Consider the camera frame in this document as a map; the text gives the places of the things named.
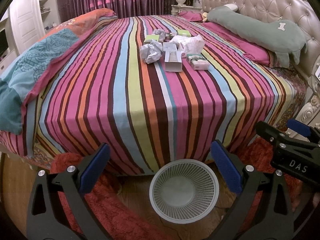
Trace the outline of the small pink patterned box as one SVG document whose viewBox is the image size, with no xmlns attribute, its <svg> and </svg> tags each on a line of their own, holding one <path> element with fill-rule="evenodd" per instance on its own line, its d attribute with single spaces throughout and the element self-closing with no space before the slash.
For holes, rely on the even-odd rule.
<svg viewBox="0 0 320 240">
<path fill-rule="evenodd" d="M 208 70 L 209 62 L 200 54 L 187 54 L 187 61 L 193 70 Z"/>
</svg>

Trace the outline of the white plastic bag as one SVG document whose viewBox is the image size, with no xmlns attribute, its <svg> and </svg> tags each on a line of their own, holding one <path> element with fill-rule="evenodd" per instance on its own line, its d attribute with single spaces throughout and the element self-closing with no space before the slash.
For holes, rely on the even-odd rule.
<svg viewBox="0 0 320 240">
<path fill-rule="evenodd" d="M 181 35 L 174 36 L 170 42 L 173 42 L 181 52 L 182 57 L 187 57 L 188 54 L 201 54 L 205 42 L 201 35 L 186 37 Z"/>
</svg>

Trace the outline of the white cardboard box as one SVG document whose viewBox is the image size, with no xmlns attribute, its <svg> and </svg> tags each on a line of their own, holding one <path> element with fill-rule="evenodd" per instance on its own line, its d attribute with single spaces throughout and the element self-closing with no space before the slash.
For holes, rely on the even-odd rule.
<svg viewBox="0 0 320 240">
<path fill-rule="evenodd" d="M 175 43 L 164 42 L 164 68 L 166 72 L 181 72 L 182 71 L 182 57 L 181 51 Z"/>
</svg>

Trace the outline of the green box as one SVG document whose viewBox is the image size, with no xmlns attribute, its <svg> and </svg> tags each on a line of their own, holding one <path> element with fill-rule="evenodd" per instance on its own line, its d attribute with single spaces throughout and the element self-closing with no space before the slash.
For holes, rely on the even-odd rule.
<svg viewBox="0 0 320 240">
<path fill-rule="evenodd" d="M 191 37 L 191 33 L 188 30 L 178 29 L 177 35 L 184 36 L 184 37 Z"/>
<path fill-rule="evenodd" d="M 156 34 L 146 35 L 143 44 L 150 44 L 152 41 L 158 42 L 159 35 L 156 35 Z"/>
</svg>

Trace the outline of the white paper ball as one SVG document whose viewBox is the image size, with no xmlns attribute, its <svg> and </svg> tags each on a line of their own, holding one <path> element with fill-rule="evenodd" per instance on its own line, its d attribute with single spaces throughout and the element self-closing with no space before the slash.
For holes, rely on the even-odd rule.
<svg viewBox="0 0 320 240">
<path fill-rule="evenodd" d="M 158 61 L 163 54 L 163 44 L 152 40 L 148 44 L 144 44 L 139 49 L 140 58 L 146 64 L 151 64 Z"/>
</svg>

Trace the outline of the small paper ball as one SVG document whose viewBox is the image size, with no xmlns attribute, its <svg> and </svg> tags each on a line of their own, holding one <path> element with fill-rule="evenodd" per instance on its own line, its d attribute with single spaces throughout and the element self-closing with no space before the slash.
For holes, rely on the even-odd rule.
<svg viewBox="0 0 320 240">
<path fill-rule="evenodd" d="M 155 29 L 153 32 L 152 32 L 153 35 L 158 35 L 159 38 L 158 38 L 158 41 L 159 42 L 163 42 L 166 38 L 166 35 L 167 33 L 162 30 L 162 29 Z"/>
</svg>

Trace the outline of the red shaggy rug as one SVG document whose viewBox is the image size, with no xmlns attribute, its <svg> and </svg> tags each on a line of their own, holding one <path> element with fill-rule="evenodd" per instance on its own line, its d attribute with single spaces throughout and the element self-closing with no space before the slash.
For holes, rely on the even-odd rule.
<svg viewBox="0 0 320 240">
<path fill-rule="evenodd" d="M 241 147 L 237 152 L 240 160 L 253 165 L 258 171 L 272 173 L 270 165 L 272 145 L 261 137 L 251 144 Z M 67 167 L 77 166 L 83 156 L 76 153 L 63 153 L 55 157 L 50 174 L 64 172 Z M 208 237 L 226 215 L 235 201 L 221 174 L 213 162 L 208 164 L 217 173 L 220 194 L 213 210 L 203 219 L 191 224 L 174 224 L 159 217 L 149 201 L 149 186 L 152 176 L 119 177 L 104 170 L 91 193 L 84 195 L 85 201 L 101 225 L 113 239 L 203 239 Z M 302 181 L 284 174 L 293 211 L 300 202 Z M 240 232 L 249 229 L 258 208 L 262 192 L 255 195 L 250 211 L 240 227 Z M 72 230 L 83 234 L 65 194 L 59 192 L 59 198 Z"/>
</svg>

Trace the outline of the white mesh waste basket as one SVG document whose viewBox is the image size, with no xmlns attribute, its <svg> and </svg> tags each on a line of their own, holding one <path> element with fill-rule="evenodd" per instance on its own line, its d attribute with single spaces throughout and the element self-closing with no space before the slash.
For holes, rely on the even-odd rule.
<svg viewBox="0 0 320 240">
<path fill-rule="evenodd" d="M 150 203 L 164 220 L 190 224 L 206 217 L 219 197 L 214 171 L 193 159 L 180 159 L 163 166 L 149 187 Z"/>
</svg>

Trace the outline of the green plush dog pillow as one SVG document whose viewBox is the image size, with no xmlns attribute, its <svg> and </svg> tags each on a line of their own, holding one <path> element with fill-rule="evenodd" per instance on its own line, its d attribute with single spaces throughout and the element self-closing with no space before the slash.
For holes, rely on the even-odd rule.
<svg viewBox="0 0 320 240">
<path fill-rule="evenodd" d="M 273 52 L 276 63 L 281 67 L 288 68 L 290 61 L 299 64 L 301 53 L 308 51 L 305 34 L 290 20 L 266 23 L 235 12 L 227 5 L 208 12 L 207 20 Z"/>
</svg>

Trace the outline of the striped colourful bed sheet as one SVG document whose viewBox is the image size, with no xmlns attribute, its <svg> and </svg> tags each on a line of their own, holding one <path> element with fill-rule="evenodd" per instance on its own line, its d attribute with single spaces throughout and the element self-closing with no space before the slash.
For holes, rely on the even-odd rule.
<svg viewBox="0 0 320 240">
<path fill-rule="evenodd" d="M 177 73 L 166 72 L 163 59 L 143 62 L 139 49 L 155 29 L 201 35 L 208 70 L 193 70 L 187 60 Z M 272 111 L 276 91 L 246 61 L 201 23 L 170 15 L 116 19 L 92 33 L 27 104 L 21 134 L 1 131 L 1 146 L 50 168 L 58 154 L 89 155 L 107 143 L 108 169 L 127 175 L 151 174 L 177 159 L 209 162 L 212 141 L 237 151 Z M 294 70 L 269 69 L 299 80 Z"/>
</svg>

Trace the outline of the tufted beige headboard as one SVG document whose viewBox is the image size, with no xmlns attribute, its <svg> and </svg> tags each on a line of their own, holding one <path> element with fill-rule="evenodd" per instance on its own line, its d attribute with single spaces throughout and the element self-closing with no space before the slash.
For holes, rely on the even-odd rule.
<svg viewBox="0 0 320 240">
<path fill-rule="evenodd" d="M 312 66 L 319 56 L 319 34 L 312 33 L 319 27 L 319 20 L 315 13 L 299 0 L 202 0 L 202 8 L 205 12 L 227 3 L 236 4 L 240 13 L 263 22 L 276 20 L 291 20 L 299 25 L 307 38 L 308 51 L 301 55 L 300 64 L 295 67 L 295 77 L 299 80 L 291 83 L 287 72 L 284 77 L 276 78 L 272 70 L 251 61 L 245 63 L 251 70 L 261 72 L 267 77 L 272 88 L 276 91 L 272 111 L 266 116 L 265 121 L 284 129 L 284 122 L 300 115 L 307 100 L 307 79 L 310 77 Z"/>
</svg>

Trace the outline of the teal and orange quilt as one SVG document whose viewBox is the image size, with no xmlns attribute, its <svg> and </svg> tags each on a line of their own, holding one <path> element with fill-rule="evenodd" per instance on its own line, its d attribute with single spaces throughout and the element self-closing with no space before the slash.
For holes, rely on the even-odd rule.
<svg viewBox="0 0 320 240">
<path fill-rule="evenodd" d="M 82 43 L 117 19 L 111 9 L 96 9 L 53 28 L 1 74 L 1 131 L 22 133 L 27 104 L 36 98 Z"/>
</svg>

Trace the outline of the white nightstand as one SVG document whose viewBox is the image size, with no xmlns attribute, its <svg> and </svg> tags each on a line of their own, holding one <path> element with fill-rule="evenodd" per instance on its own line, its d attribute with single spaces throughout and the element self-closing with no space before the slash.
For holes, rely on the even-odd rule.
<svg viewBox="0 0 320 240">
<path fill-rule="evenodd" d="M 193 7 L 193 6 L 187 6 L 187 5 L 171 5 L 171 14 L 176 16 L 180 14 L 181 12 L 195 12 L 195 13 L 203 13 L 202 8 Z"/>
</svg>

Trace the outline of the white wardrobe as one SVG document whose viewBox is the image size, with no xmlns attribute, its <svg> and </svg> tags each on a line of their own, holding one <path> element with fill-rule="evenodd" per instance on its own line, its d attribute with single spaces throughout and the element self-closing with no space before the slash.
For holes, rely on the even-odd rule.
<svg viewBox="0 0 320 240">
<path fill-rule="evenodd" d="M 12 0 L 1 18 L 1 72 L 60 23 L 57 0 Z"/>
</svg>

